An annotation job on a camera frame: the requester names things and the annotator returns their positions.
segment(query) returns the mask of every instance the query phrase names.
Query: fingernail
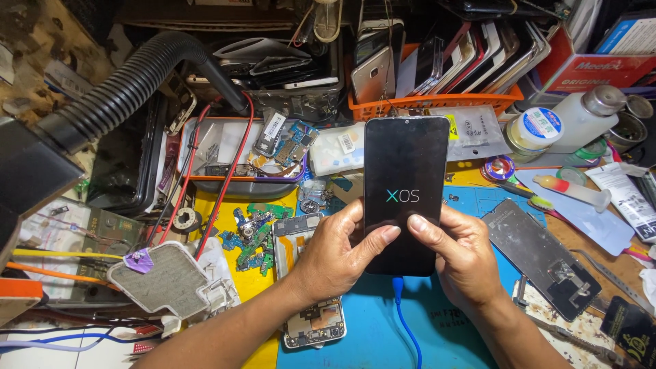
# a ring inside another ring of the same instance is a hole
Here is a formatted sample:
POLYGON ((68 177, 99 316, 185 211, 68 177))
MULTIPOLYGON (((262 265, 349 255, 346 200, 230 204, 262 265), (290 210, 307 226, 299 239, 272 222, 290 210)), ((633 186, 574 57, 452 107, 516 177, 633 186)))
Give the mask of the fingernail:
POLYGON ((388 244, 394 241, 399 234, 401 234, 401 229, 397 226, 390 227, 382 233, 382 239, 385 240, 388 244))
POLYGON ((421 215, 412 214, 410 215, 410 227, 415 231, 421 232, 428 226, 428 221, 421 215))

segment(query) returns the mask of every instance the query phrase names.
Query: red wire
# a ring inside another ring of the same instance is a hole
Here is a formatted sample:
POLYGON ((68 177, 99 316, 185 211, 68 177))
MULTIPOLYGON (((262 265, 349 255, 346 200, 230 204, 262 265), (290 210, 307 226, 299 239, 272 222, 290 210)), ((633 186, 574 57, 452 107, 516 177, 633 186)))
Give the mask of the red wire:
POLYGON ((241 156, 241 152, 244 149, 244 146, 246 145, 246 140, 248 139, 248 134, 251 131, 251 126, 253 125, 253 118, 255 117, 255 109, 253 108, 253 101, 251 100, 251 97, 242 91, 241 93, 246 96, 246 99, 248 100, 249 106, 251 107, 251 117, 248 119, 248 125, 246 126, 246 132, 244 132, 244 137, 241 139, 241 144, 239 144, 239 149, 237 149, 237 155, 235 156, 235 159, 232 162, 232 166, 230 167, 230 171, 228 172, 228 175, 226 176, 225 183, 223 185, 223 189, 221 190, 221 193, 218 195, 218 198, 216 199, 217 205, 210 214, 209 220, 207 221, 207 227, 205 228, 205 232, 203 232, 203 237, 200 241, 200 245, 198 246, 198 252, 196 255, 196 261, 201 257, 203 254, 203 249, 205 248, 205 243, 207 243, 209 231, 211 227, 214 225, 214 222, 216 221, 216 215, 218 214, 218 209, 221 207, 221 203, 223 202, 223 196, 225 196, 226 191, 228 190, 228 184, 230 184, 230 179, 232 179, 232 174, 235 172, 235 169, 237 168, 237 162, 239 161, 239 157, 241 156))
POLYGON ((209 111, 209 104, 203 109, 201 112, 201 115, 198 116, 198 125, 196 126, 196 131, 194 135, 194 146, 191 147, 192 155, 189 158, 189 164, 187 165, 187 175, 184 178, 184 184, 182 185, 182 190, 180 190, 180 196, 178 197, 178 200, 175 203, 175 207, 173 208, 173 212, 171 213, 171 220, 169 221, 169 224, 166 226, 166 229, 164 230, 164 233, 162 234, 162 237, 159 239, 159 243, 162 243, 164 240, 166 240, 166 236, 169 233, 171 226, 173 225, 173 217, 178 213, 178 208, 180 207, 180 204, 182 203, 182 199, 185 196, 185 193, 187 191, 187 184, 189 183, 189 176, 192 174, 192 164, 194 163, 194 156, 196 155, 196 148, 198 147, 198 132, 201 128, 200 123, 205 119, 205 116, 207 115, 207 112, 209 111))

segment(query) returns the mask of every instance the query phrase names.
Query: black corrugated hose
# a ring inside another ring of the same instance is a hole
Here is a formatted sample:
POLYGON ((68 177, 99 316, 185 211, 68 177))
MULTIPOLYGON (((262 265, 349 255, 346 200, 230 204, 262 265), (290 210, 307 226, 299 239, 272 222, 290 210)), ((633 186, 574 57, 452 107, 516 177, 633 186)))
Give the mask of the black corrugated hose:
POLYGON ((151 38, 105 82, 37 123, 35 132, 61 153, 75 154, 132 115, 182 60, 193 62, 242 115, 248 102, 216 59, 191 35, 162 32, 151 38))

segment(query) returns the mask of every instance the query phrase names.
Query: forearm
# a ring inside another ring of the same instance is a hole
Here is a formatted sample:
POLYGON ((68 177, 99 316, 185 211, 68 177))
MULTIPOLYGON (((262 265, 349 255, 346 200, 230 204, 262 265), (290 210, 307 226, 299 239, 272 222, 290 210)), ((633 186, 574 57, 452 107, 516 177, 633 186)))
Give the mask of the forearm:
POLYGON ((509 298, 473 315, 472 321, 500 368, 571 368, 509 298))
POLYGON ((197 324, 140 359, 141 368, 241 368, 292 315, 311 305, 286 278, 239 306, 197 324))

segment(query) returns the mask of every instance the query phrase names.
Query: metal mesh filter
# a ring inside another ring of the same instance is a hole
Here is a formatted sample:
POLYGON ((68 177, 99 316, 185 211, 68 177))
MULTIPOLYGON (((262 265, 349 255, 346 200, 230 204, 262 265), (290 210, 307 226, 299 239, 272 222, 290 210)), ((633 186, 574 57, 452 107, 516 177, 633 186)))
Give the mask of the metal mesh filter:
POLYGON ((149 313, 168 308, 185 319, 209 306, 196 291, 210 281, 191 256, 175 244, 163 244, 148 250, 153 269, 135 272, 124 263, 107 271, 107 278, 149 313))

